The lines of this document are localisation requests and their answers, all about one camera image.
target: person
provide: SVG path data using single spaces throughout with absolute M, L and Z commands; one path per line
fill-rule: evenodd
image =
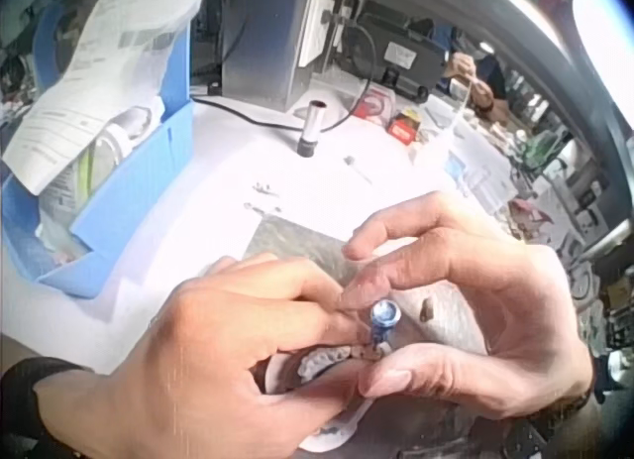
M 53 359 L 13 367 L 2 380 L 3 432 L 94 459 L 273 459 L 289 457 L 355 392 L 438 398 L 499 419 L 590 391 L 592 363 L 554 251 L 432 193 L 373 215 L 344 254 L 368 260 L 409 236 L 418 239 L 369 262 L 345 288 L 306 259 L 223 258 L 173 291 L 112 374 Z M 285 395 L 261 393 L 253 371 L 272 354 L 368 343 L 361 309 L 391 289 L 440 280 L 464 293 L 488 356 L 413 344 L 377 363 L 339 364 Z
M 449 25 L 436 24 L 431 39 L 451 53 L 441 87 L 449 91 L 448 79 L 451 78 L 471 84 L 472 103 L 477 114 L 490 122 L 506 125 L 510 109 L 497 58 L 478 48 L 464 32 Z

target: black cable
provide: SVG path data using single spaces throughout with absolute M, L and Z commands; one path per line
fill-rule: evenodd
M 227 52 L 225 53 L 225 55 L 222 57 L 222 60 L 220 61 L 220 65 L 224 65 L 225 62 L 227 62 L 227 59 L 229 57 L 231 57 L 231 55 L 233 54 L 233 52 L 236 50 L 236 48 L 238 47 L 238 44 L 240 43 L 240 40 L 242 39 L 242 36 L 245 34 L 245 30 L 247 29 L 247 25 L 249 24 L 249 19 L 251 18 L 251 14 L 248 14 L 245 17 L 245 21 L 242 24 L 242 27 L 240 28 L 240 32 L 238 32 L 238 36 L 236 36 L 236 38 L 234 39 L 234 42 L 231 43 L 231 45 L 229 46 L 229 48 L 227 49 Z
M 363 92 L 357 98 L 357 101 L 353 104 L 353 106 L 350 108 L 348 113 L 341 120 L 339 120 L 338 122 L 334 123 L 330 127 L 327 127 L 325 129 L 323 129 L 322 133 L 330 132 L 331 130 L 336 129 L 337 127 L 341 126 L 344 122 L 346 122 L 348 119 L 350 119 L 353 116 L 355 111 L 359 108 L 359 106 L 363 102 L 364 98 L 368 94 L 368 91 L 370 90 L 370 85 L 371 85 L 371 82 L 372 82 L 372 75 L 374 74 L 374 69 L 376 68 L 376 45 L 374 44 L 374 39 L 372 38 L 372 35 L 370 34 L 370 32 L 366 28 L 364 28 L 363 26 L 357 25 L 356 22 L 353 22 L 353 21 L 350 21 L 350 20 L 343 20 L 343 21 L 345 22 L 345 24 L 349 28 L 355 28 L 355 29 L 361 31 L 364 34 L 364 36 L 366 36 L 366 38 L 368 39 L 368 42 L 370 43 L 371 52 L 372 52 L 372 54 L 371 54 L 372 55 L 372 62 L 371 62 L 371 67 L 370 67 L 370 75 L 367 78 L 366 86 L 364 87 Z M 241 119 L 249 122 L 250 124 L 257 125 L 259 127 L 267 127 L 267 128 L 270 128 L 270 129 L 278 129 L 278 130 L 289 130 L 289 131 L 292 131 L 292 132 L 301 132 L 303 130 L 302 127 L 292 127 L 292 126 L 289 126 L 289 125 L 272 124 L 272 123 L 268 123 L 268 122 L 262 122 L 262 121 L 259 121 L 259 120 L 255 120 L 255 119 L 252 119 L 248 115 L 243 114 L 242 112 L 240 112 L 240 111 L 238 111 L 236 109 L 232 109 L 231 107 L 227 107 L 226 105 L 219 104 L 219 103 L 213 102 L 211 100 L 198 99 L 198 98 L 195 98 L 195 97 L 192 97 L 192 100 L 194 102 L 198 103 L 198 104 L 208 105 L 210 107 L 215 107 L 217 109 L 224 110 L 225 112 L 229 112 L 230 114 L 235 115 L 236 117 L 240 117 Z
M 370 32 L 366 28 L 358 25 L 357 22 L 354 22 L 354 21 L 344 20 L 344 24 L 346 24 L 349 28 L 357 29 L 368 40 L 368 43 L 370 44 L 371 56 L 372 56 L 371 65 L 370 65 L 370 74 L 368 75 L 366 79 L 366 86 L 364 87 L 363 92 L 357 98 L 357 101 L 353 104 L 351 109 L 348 111 L 348 114 L 346 114 L 346 116 L 343 119 L 341 119 L 339 122 L 336 122 L 330 127 L 327 127 L 326 129 L 322 130 L 322 133 L 330 132 L 331 130 L 336 129 L 337 127 L 342 125 L 344 122 L 346 122 L 348 119 L 350 119 L 353 116 L 353 114 L 357 111 L 361 103 L 364 101 L 364 98 L 368 94 L 368 91 L 370 90 L 370 85 L 372 84 L 372 77 L 374 76 L 374 70 L 376 69 L 376 44 L 374 43 L 374 38 L 372 37 Z
M 291 127 L 289 125 L 261 122 L 260 120 L 252 119 L 247 114 L 243 114 L 242 112 L 236 109 L 232 109 L 231 107 L 227 107 L 226 105 L 219 104 L 211 100 L 197 99 L 195 97 L 192 97 L 191 100 L 193 100 L 194 102 L 198 104 L 208 105 L 210 107 L 215 107 L 217 109 L 224 110 L 225 112 L 229 112 L 230 114 L 235 115 L 236 117 L 240 117 L 242 120 L 245 120 L 249 122 L 250 124 L 257 125 L 259 127 L 267 127 L 269 129 L 279 129 L 279 130 L 291 130 L 293 132 L 301 132 L 302 130 L 304 130 L 301 127 Z

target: label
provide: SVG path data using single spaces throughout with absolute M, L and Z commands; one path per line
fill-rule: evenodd
M 40 195 L 40 208 L 65 227 L 77 214 L 77 166 L 63 170 Z
M 406 69 L 411 69 L 414 61 L 418 56 L 414 51 L 398 45 L 395 42 L 389 42 L 385 51 L 385 60 L 400 65 Z

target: fingernail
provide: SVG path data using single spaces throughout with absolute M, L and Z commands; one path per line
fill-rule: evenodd
M 393 395 L 394 393 L 399 393 L 405 390 L 411 381 L 411 372 L 392 370 L 385 373 L 372 383 L 370 388 L 365 392 L 364 396 L 376 398 Z

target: black device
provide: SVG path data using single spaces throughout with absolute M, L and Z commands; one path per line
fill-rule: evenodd
M 357 25 L 371 34 L 376 45 L 377 61 L 371 79 L 408 99 L 425 102 L 443 76 L 449 52 L 418 32 L 370 13 L 361 15 Z M 340 66 L 359 77 L 368 77 L 371 58 L 365 42 L 349 34 Z

